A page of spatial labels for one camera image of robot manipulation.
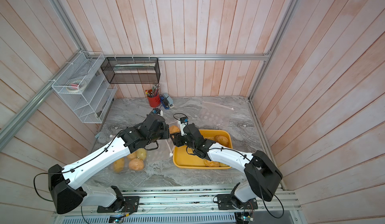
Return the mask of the bagged potato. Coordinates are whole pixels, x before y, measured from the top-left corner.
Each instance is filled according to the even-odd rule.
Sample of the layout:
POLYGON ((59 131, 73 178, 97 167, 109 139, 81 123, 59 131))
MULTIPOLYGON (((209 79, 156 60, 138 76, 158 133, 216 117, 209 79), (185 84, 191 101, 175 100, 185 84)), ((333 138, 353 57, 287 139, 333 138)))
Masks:
POLYGON ((113 163, 113 171, 115 173, 122 172, 124 170, 124 168, 125 168, 125 159, 124 158, 120 158, 113 163))
POLYGON ((136 159, 137 158, 137 155, 136 153, 130 153, 129 155, 127 155, 126 157, 128 160, 133 160, 133 159, 136 159))

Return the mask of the clear zipper bag pink zip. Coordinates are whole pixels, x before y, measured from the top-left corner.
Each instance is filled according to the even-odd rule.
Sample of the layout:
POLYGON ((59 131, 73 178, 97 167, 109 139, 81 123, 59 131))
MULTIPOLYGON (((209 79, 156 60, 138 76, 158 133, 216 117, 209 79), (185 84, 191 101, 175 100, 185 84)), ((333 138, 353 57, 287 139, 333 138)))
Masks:
POLYGON ((140 148, 127 156, 114 161, 111 169, 114 173, 121 173, 127 170, 139 172, 144 170, 147 159, 147 150, 140 148))

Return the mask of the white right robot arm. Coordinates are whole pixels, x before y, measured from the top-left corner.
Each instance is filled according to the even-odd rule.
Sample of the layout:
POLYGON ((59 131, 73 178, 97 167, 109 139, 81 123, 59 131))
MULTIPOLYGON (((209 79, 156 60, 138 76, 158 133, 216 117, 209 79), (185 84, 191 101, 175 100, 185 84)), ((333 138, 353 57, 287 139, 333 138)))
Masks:
POLYGON ((195 124, 182 127, 180 132, 171 133, 170 137, 175 146, 186 146, 194 156, 225 164, 244 173, 246 181, 236 186, 233 199, 242 204, 256 197, 263 202, 273 200, 283 176, 264 152, 242 152, 206 139, 195 124))

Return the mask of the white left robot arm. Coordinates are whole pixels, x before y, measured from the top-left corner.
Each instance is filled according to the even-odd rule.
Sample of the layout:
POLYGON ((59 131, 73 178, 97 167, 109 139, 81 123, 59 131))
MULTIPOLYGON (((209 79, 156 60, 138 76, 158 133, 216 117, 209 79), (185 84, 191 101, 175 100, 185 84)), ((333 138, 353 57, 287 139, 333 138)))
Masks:
POLYGON ((152 112, 143 122, 121 130, 109 143, 86 157, 64 167, 52 166, 48 171, 48 187, 56 212, 62 215, 82 206, 99 206, 112 212, 122 210, 125 199, 118 187, 94 187, 86 185, 86 181, 111 163, 168 138, 168 124, 162 112, 152 112))

